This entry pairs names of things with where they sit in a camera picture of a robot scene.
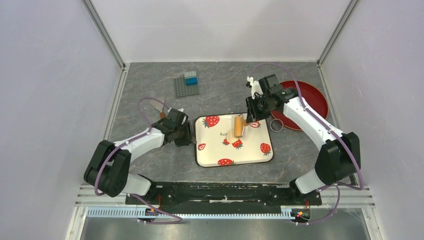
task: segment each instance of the red plate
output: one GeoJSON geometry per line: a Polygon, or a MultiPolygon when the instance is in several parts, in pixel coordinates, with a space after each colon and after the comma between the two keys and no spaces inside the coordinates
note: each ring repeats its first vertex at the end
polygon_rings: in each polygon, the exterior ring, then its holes
{"type": "MultiPolygon", "coordinates": [[[[326,98],[324,95],[318,90],[316,87],[303,82],[303,81],[297,81],[299,83],[300,91],[302,92],[302,97],[306,100],[306,102],[324,119],[327,118],[329,115],[329,104],[327,103],[326,98]]],[[[280,83],[283,88],[296,88],[295,81],[283,81],[280,83]]],[[[279,119],[284,123],[284,127],[287,127],[289,129],[302,131],[302,129],[294,123],[292,120],[288,119],[282,112],[279,111],[272,111],[272,116],[275,119],[279,119]]]]}

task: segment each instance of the white enclosure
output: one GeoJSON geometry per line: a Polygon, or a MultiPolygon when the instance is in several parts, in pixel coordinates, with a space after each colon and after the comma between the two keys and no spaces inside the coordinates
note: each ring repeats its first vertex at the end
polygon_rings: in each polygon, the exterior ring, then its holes
{"type": "Polygon", "coordinates": [[[0,30],[0,239],[63,239],[120,68],[79,0],[1,1],[0,30]]]}
{"type": "MultiPolygon", "coordinates": [[[[64,238],[124,79],[111,46],[125,63],[316,62],[352,2],[0,1],[0,239],[64,238]]],[[[320,62],[390,240],[423,232],[407,220],[424,214],[423,12],[422,0],[359,1],[320,62]]]]}
{"type": "Polygon", "coordinates": [[[316,61],[349,0],[92,0],[125,62],[316,61]]]}
{"type": "Polygon", "coordinates": [[[390,240],[419,239],[424,214],[424,1],[361,1],[323,64],[342,129],[390,240]]]}

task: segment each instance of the lego brick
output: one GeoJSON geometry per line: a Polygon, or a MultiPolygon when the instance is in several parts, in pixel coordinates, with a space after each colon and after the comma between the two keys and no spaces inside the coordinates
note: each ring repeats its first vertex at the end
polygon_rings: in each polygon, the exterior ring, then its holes
{"type": "Polygon", "coordinates": [[[186,79],[184,77],[175,78],[173,80],[175,97],[181,98],[192,95],[199,95],[199,85],[186,85],[186,79]]]}
{"type": "Polygon", "coordinates": [[[185,79],[185,85],[187,85],[187,86],[196,85],[196,84],[198,84],[198,78],[197,77],[185,79]]]}
{"type": "Polygon", "coordinates": [[[190,79],[190,78],[196,78],[196,71],[186,71],[184,72],[184,78],[190,79]]]}

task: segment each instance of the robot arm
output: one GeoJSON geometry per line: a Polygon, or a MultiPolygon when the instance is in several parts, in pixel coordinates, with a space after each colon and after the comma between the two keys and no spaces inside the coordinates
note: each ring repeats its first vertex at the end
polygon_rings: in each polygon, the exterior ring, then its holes
{"type": "Polygon", "coordinates": [[[358,166],[361,166],[358,136],[353,132],[345,134],[332,126],[313,110],[304,98],[305,107],[303,107],[296,89],[293,87],[283,89],[274,74],[259,81],[248,78],[248,82],[248,87],[259,85],[261,91],[254,92],[252,87],[252,96],[246,98],[247,123],[266,119],[271,115],[271,111],[280,111],[295,122],[319,149],[315,168],[290,182],[290,187],[296,195],[304,195],[325,185],[334,184],[356,172],[339,141],[308,111],[314,113],[346,143],[358,166]]]}
{"type": "Polygon", "coordinates": [[[110,197],[116,197],[120,193],[144,196],[149,191],[151,181],[141,175],[129,174],[130,163],[148,151],[171,142],[177,147],[196,143],[191,123],[182,110],[171,108],[166,118],[152,124],[151,127],[151,131],[141,138],[137,137],[148,130],[115,143],[101,141],[85,170],[84,180],[94,186],[107,156],[112,150],[125,144],[113,155],[111,164],[104,168],[98,189],[110,197]]]}

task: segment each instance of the gray stone surface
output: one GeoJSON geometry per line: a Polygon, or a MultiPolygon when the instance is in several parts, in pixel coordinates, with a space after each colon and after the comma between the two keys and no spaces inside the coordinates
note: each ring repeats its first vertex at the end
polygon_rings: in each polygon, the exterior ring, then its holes
{"type": "MultiPolygon", "coordinates": [[[[143,97],[165,96],[166,104],[184,108],[193,121],[199,116],[246,112],[245,98],[250,88],[246,77],[258,62],[158,62],[131,63],[113,124],[110,140],[126,139],[148,127],[137,110],[143,97]],[[196,71],[200,95],[175,98],[174,79],[184,72],[196,71]]],[[[284,62],[299,81],[307,82],[324,93],[316,63],[284,62]]],[[[276,74],[282,81],[290,76],[275,66],[259,68],[255,79],[276,74]]],[[[150,121],[159,120],[159,113],[148,101],[141,109],[150,121]]],[[[143,174],[155,181],[211,181],[211,182],[275,182],[287,183],[314,167],[318,150],[301,131],[283,129],[270,136],[274,157],[268,163],[202,168],[195,162],[193,146],[176,147],[173,143],[151,150],[136,159],[130,167],[133,174],[143,174]]]]}

